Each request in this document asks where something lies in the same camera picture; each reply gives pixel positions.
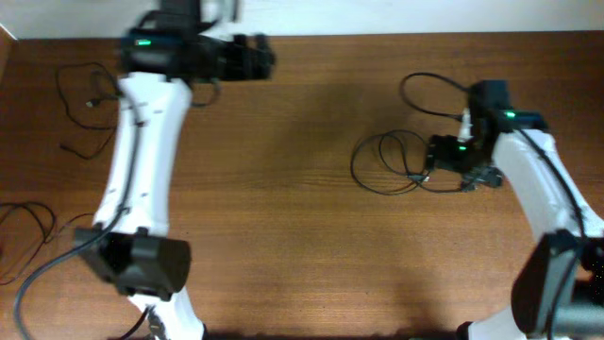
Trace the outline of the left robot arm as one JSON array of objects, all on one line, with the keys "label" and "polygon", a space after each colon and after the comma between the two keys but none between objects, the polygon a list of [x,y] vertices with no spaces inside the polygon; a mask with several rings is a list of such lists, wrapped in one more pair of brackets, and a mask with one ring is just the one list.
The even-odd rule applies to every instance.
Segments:
[{"label": "left robot arm", "polygon": [[109,179],[92,226],[74,248],[90,270],[140,309],[156,339],[201,339],[186,283],[192,250],[169,237],[169,191],[193,85],[266,80],[276,56],[267,36],[223,35],[238,5],[221,3],[202,18],[199,1],[163,1],[119,44],[119,119]]}]

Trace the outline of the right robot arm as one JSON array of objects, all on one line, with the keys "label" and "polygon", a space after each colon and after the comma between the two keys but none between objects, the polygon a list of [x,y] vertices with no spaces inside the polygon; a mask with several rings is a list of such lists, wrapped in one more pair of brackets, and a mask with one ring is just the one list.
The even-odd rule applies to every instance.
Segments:
[{"label": "right robot arm", "polygon": [[426,167],[463,177],[464,186],[506,179],[537,242],[503,311],[459,326],[460,339],[570,339],[603,333],[603,220],[558,154],[547,123],[517,110],[503,80],[466,89],[457,136],[434,135]]}]

